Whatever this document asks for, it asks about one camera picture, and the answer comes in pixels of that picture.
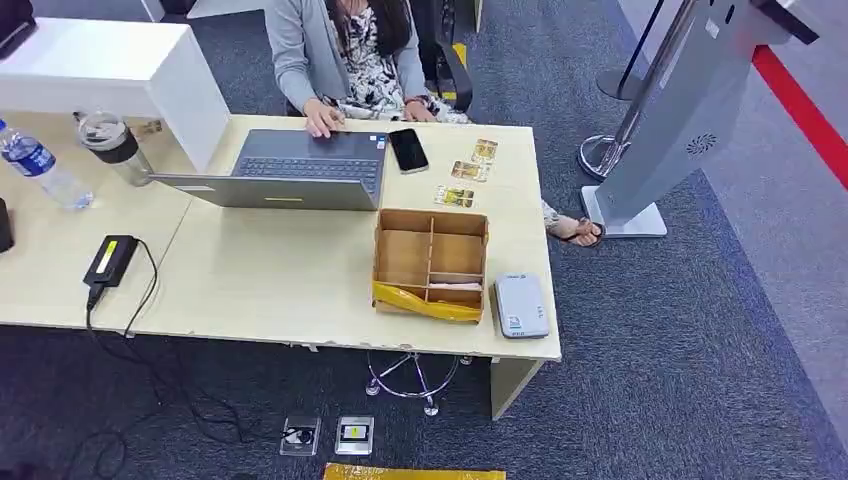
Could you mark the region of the person's left hand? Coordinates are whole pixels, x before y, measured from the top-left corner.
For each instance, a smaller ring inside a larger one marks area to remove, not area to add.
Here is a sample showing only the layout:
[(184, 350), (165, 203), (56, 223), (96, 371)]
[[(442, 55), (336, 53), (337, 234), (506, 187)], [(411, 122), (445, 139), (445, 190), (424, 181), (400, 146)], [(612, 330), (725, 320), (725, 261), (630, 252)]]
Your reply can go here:
[(420, 98), (405, 101), (404, 119), (408, 122), (437, 122), (437, 118), (428, 109), (427, 103)]

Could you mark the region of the person's right hand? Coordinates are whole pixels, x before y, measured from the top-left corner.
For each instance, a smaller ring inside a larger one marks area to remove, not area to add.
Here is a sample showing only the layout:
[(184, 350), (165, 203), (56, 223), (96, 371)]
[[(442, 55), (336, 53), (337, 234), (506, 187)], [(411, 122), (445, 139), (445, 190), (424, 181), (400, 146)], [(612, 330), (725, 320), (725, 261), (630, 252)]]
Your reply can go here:
[(318, 98), (310, 98), (303, 106), (306, 130), (314, 138), (330, 138), (344, 127), (344, 115)]

